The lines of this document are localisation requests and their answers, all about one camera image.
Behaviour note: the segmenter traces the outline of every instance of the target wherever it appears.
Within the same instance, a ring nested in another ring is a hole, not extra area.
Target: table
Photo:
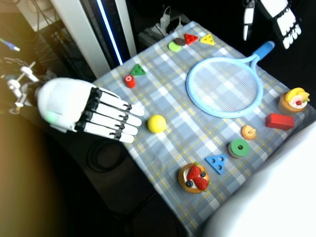
[[[126,144],[132,158],[143,170],[157,192],[163,197],[179,220],[194,235],[202,224],[282,142],[295,130],[265,127],[265,117],[279,113],[278,98],[289,89],[264,70],[258,69],[263,80],[262,103],[247,116],[223,119],[208,115],[192,103],[186,92],[186,76],[190,68],[202,59],[212,56],[244,57],[241,53],[213,35],[216,44],[210,46],[199,41],[184,46],[178,53],[168,49],[175,37],[184,33],[203,37],[209,33],[196,22],[184,26],[150,48],[131,58],[95,81],[117,93],[125,101],[139,104],[145,109],[143,124],[132,144]],[[136,87],[127,88],[123,77],[138,63],[146,71],[136,76]],[[167,129],[159,134],[147,130],[146,120],[163,115]],[[295,116],[296,128],[316,119],[316,111],[308,107]],[[228,157],[224,174],[219,175],[205,158],[227,154],[227,144],[241,138],[240,129],[246,125],[257,129],[257,138],[249,141],[251,152],[244,158]],[[185,192],[177,181],[179,169],[191,162],[199,162],[208,170],[211,184],[207,192],[193,195]]]

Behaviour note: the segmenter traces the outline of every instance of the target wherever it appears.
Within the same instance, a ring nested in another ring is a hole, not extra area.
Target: yellow triangle
[[[210,44],[210,45],[214,45],[215,41],[213,39],[213,36],[211,34],[208,34],[204,37],[201,38],[201,43],[206,43],[206,44]]]

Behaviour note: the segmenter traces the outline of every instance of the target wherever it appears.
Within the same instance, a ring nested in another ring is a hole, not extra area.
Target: green triangle
[[[133,76],[140,76],[145,75],[146,72],[142,69],[142,67],[139,64],[136,64],[131,72]]]

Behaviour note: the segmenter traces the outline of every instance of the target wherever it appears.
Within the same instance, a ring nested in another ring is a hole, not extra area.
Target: strawberry tart
[[[206,191],[209,185],[209,175],[206,169],[198,163],[184,166],[179,172],[178,179],[181,187],[192,194]]]
[[[307,102],[310,101],[309,93],[298,87],[281,95],[278,109],[285,115],[294,115],[306,109]]]

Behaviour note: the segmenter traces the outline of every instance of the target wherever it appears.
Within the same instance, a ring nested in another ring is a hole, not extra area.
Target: red triangle
[[[184,34],[184,38],[185,38],[188,45],[193,43],[194,41],[198,40],[197,36],[193,36],[193,35],[189,35],[189,34]]]

